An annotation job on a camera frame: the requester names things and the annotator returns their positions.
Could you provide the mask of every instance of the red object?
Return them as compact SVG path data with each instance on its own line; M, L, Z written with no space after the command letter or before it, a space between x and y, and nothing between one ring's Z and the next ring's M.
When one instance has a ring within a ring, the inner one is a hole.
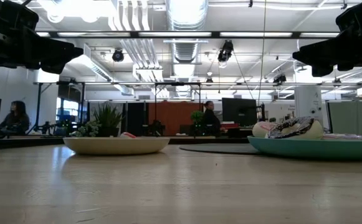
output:
M188 102L160 102L157 103L157 120L165 126L165 136L175 136L179 133L181 125L193 124L191 120L191 113L199 110L198 103ZM153 123L155 119L155 104L149 103L149 124Z
M239 128L239 124L221 124L221 127L225 129Z
M121 135L125 135L125 136L128 136L128 137L130 137L130 138L136 138L136 136L133 135L133 134L131 134L131 133L123 133L123 134L121 134Z

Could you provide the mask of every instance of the shallow dish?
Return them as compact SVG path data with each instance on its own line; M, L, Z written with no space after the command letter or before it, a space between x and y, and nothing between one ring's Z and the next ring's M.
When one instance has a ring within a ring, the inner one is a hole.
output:
M135 155L158 152L169 138L63 138L64 144L77 154Z
M250 144L265 154L302 159L362 160L362 140L248 138Z

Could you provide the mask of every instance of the white bowl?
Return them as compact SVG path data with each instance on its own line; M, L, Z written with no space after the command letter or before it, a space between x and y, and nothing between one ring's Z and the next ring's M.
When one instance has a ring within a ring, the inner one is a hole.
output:
M135 155L158 152L169 138L63 138L64 144L77 154Z

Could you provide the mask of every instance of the woman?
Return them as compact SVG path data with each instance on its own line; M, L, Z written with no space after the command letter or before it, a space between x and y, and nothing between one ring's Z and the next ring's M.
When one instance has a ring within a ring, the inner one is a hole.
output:
M206 111L204 112L202 123L207 127L207 130L215 135L221 135L221 122L219 122L217 116L214 114L214 103L207 101L204 104Z
M23 101L13 101L11 112L0 124L0 129L6 128L8 131L14 131L17 134L25 134L30 127L30 119L26 113L26 105Z

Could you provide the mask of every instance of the window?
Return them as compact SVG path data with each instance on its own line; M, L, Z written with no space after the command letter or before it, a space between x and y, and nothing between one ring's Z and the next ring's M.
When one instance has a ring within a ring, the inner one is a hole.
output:
M58 98L56 101L56 120L60 119L60 111L62 108L60 107L62 104L62 99ZM78 117L79 115L79 104L77 102L63 100L63 115L71 115Z

